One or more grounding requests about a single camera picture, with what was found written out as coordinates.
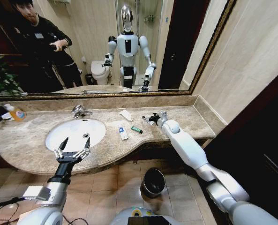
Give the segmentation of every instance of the yellow label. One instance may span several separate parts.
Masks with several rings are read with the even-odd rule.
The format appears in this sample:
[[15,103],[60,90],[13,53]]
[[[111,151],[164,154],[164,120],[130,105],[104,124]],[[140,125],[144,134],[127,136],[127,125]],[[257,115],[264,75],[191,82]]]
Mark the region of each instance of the yellow label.
[[134,209],[133,212],[131,213],[133,217],[141,217],[142,212],[139,209]]

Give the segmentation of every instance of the orange bottle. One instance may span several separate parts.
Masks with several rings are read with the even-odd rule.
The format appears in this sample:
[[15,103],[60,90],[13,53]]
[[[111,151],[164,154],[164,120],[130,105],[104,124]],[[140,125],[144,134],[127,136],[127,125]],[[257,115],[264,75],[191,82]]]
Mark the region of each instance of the orange bottle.
[[5,104],[4,107],[8,110],[14,120],[22,121],[23,119],[25,119],[26,114],[21,109],[18,109],[11,104]]

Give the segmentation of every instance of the toilet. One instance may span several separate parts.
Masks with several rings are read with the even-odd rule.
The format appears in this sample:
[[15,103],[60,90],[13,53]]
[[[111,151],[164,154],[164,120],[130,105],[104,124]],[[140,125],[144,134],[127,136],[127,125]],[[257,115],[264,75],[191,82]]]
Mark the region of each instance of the toilet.
[[93,78],[97,81],[98,85],[107,85],[108,76],[110,73],[109,67],[102,67],[104,61],[92,61],[91,72]]

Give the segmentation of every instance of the chrome robot head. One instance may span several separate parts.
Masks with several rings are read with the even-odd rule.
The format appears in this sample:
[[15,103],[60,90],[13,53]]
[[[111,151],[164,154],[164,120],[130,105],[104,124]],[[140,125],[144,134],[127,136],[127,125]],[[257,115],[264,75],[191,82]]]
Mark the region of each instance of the chrome robot head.
[[133,24],[133,13],[131,7],[124,5],[121,9],[121,21],[125,32],[131,31],[131,26]]

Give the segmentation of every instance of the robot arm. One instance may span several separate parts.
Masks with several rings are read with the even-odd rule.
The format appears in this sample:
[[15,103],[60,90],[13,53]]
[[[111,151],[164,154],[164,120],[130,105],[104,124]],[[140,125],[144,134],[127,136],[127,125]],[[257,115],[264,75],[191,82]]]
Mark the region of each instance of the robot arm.
[[105,55],[105,62],[102,67],[113,66],[114,53],[117,47],[117,39],[114,36],[109,36],[109,53]]
[[165,111],[154,113],[148,120],[162,128],[185,164],[195,169],[205,181],[215,181],[207,187],[208,193],[219,209],[229,214],[234,225],[278,225],[278,220],[271,214],[246,202],[249,195],[242,186],[227,172],[210,165],[204,150],[178,122],[168,120]]
[[145,71],[145,79],[144,79],[144,85],[142,87],[143,91],[148,91],[148,84],[150,80],[152,79],[153,72],[157,68],[155,63],[151,62],[151,54],[148,48],[148,41],[145,36],[141,36],[139,39],[140,47],[144,53],[145,59],[148,62],[148,67]]
[[18,225],[61,225],[63,222],[62,210],[67,196],[67,187],[73,166],[81,162],[90,153],[90,137],[84,149],[75,152],[63,152],[68,142],[66,138],[57,150],[54,150],[58,169],[55,175],[48,179],[47,186],[29,186],[23,194],[24,199],[37,199],[42,207],[37,208],[18,221]]

